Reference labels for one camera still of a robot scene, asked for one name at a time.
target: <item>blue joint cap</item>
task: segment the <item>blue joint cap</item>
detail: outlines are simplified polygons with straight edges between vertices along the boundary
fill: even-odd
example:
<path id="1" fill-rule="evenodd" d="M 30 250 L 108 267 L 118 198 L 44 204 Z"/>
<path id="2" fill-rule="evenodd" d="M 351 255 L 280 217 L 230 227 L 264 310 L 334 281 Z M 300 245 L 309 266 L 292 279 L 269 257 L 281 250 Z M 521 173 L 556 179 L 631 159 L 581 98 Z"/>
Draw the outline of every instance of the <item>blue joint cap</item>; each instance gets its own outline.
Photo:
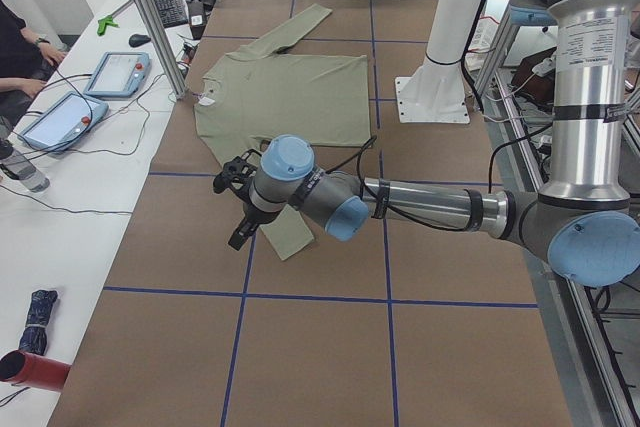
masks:
<path id="1" fill-rule="evenodd" d="M 542 9 L 532 9 L 527 7 L 509 6 L 510 20 L 515 25 L 524 25 L 529 27 L 548 27 L 556 25 L 556 19 Z"/>
<path id="2" fill-rule="evenodd" d="M 304 178 L 314 164 L 313 149 L 295 135 L 279 135 L 273 139 L 260 160 L 265 174 L 285 182 Z"/>
<path id="3" fill-rule="evenodd" d="M 360 197 L 353 196 L 338 207 L 324 226 L 324 230 L 336 239 L 349 240 L 360 230 L 369 217 L 369 209 Z"/>
<path id="4" fill-rule="evenodd" d="M 595 212 L 569 222 L 552 239 L 549 265 L 588 287 L 624 279 L 640 266 L 640 227 L 621 212 Z"/>

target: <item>t-shirt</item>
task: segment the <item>t-shirt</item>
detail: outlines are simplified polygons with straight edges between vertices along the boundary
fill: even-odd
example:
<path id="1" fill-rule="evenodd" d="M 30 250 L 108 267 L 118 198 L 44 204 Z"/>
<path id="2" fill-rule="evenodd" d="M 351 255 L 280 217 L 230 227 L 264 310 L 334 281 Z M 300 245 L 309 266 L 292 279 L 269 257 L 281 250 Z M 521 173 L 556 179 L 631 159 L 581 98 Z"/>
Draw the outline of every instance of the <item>t-shirt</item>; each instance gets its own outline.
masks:
<path id="1" fill-rule="evenodd" d="M 271 32 L 225 54 L 203 77 L 198 135 L 220 164 L 280 134 L 313 145 L 359 147 L 371 135 L 367 57 L 290 55 L 331 10 L 314 4 Z M 283 260 L 313 240 L 291 207 L 262 226 Z"/>
<path id="2" fill-rule="evenodd" d="M 20 33 L 25 27 L 24 20 L 0 1 L 0 77 L 28 78 L 40 67 L 40 49 Z"/>

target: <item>white table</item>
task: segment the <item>white table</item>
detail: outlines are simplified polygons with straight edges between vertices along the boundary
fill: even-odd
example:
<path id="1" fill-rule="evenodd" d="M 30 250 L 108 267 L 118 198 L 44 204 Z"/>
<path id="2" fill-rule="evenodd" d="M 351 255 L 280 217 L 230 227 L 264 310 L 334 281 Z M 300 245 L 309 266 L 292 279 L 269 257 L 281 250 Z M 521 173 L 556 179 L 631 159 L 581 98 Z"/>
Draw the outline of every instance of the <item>white table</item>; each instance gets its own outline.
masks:
<path id="1" fill-rule="evenodd" d="M 131 49 L 127 43 L 131 34 L 146 33 L 135 6 L 115 19 L 119 28 L 109 27 L 103 37 L 98 37 L 97 19 L 113 12 L 125 1 L 106 2 L 60 66 L 63 75 L 92 72 L 106 51 L 132 50 L 147 52 L 151 57 L 151 69 L 140 91 L 163 72 L 152 43 L 137 49 Z M 167 29 L 176 54 L 183 43 L 179 34 L 191 37 L 188 25 Z M 50 82 L 58 78 L 56 74 Z M 72 82 L 82 91 L 87 80 L 74 79 Z M 58 83 L 43 91 L 30 110 L 44 111 L 70 90 L 72 88 L 68 84 Z M 150 111 L 150 117 L 133 155 L 46 155 L 33 161 L 51 181 L 46 191 L 31 194 L 19 182 L 6 178 L 2 185 L 56 207 L 132 211 L 174 101 L 166 77 L 162 77 L 141 99 L 140 102 Z M 107 115 L 127 103 L 128 100 L 109 101 Z M 127 113 L 115 115 L 99 124 L 74 148 L 130 152 L 135 148 L 146 115 L 133 104 Z M 24 117 L 16 131 L 22 131 L 34 119 Z M 10 140 L 27 153 L 28 149 L 15 135 Z M 18 346 L 31 292 L 55 289 L 59 300 L 47 328 L 49 345 L 46 356 L 73 363 L 129 218 L 129 215 L 54 212 L 30 199 L 0 189 L 0 356 Z M 9 384 L 0 383 L 0 398 L 16 390 Z M 55 392 L 30 389 L 0 409 L 0 425 L 44 426 L 58 397 Z"/>

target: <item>tablet device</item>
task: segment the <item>tablet device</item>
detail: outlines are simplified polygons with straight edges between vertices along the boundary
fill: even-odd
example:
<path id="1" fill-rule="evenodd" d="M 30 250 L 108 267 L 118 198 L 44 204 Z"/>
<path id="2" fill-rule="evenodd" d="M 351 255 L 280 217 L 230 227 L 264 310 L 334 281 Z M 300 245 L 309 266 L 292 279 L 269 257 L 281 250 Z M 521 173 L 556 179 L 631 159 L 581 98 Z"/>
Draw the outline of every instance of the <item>tablet device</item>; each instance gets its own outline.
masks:
<path id="1" fill-rule="evenodd" d="M 98 99 L 131 97 L 142 85 L 149 62 L 145 52 L 107 52 L 91 74 L 84 93 Z"/>
<path id="2" fill-rule="evenodd" d="M 19 134 L 33 149 L 62 152 L 97 124 L 109 109 L 106 102 L 68 92 Z"/>

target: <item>clear bottle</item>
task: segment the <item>clear bottle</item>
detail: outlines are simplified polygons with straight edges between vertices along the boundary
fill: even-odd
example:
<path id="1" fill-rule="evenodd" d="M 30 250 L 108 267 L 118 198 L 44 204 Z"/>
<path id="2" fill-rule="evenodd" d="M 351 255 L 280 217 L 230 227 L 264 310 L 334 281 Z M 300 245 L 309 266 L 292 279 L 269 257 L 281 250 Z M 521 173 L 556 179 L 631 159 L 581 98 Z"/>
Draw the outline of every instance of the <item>clear bottle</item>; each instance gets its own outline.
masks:
<path id="1" fill-rule="evenodd" d="M 7 177 L 19 180 L 31 192 L 42 192 L 49 187 L 49 179 L 5 139 L 0 139 L 0 168 Z"/>

